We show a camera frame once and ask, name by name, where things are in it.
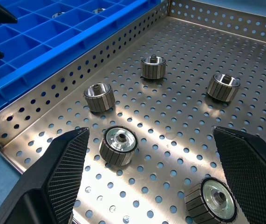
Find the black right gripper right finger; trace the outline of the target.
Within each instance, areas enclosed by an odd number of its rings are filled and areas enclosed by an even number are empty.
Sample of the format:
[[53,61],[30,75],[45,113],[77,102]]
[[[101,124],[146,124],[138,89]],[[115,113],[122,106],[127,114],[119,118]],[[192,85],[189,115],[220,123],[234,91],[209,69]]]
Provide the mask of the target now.
[[221,126],[212,132],[226,182],[247,221],[266,224],[266,142]]

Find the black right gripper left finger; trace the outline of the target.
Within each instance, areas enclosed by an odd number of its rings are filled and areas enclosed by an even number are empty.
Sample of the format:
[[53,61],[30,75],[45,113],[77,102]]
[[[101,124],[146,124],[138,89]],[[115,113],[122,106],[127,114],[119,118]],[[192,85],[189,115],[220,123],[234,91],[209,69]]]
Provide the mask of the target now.
[[82,181],[87,127],[52,140],[0,206],[0,224],[70,224]]

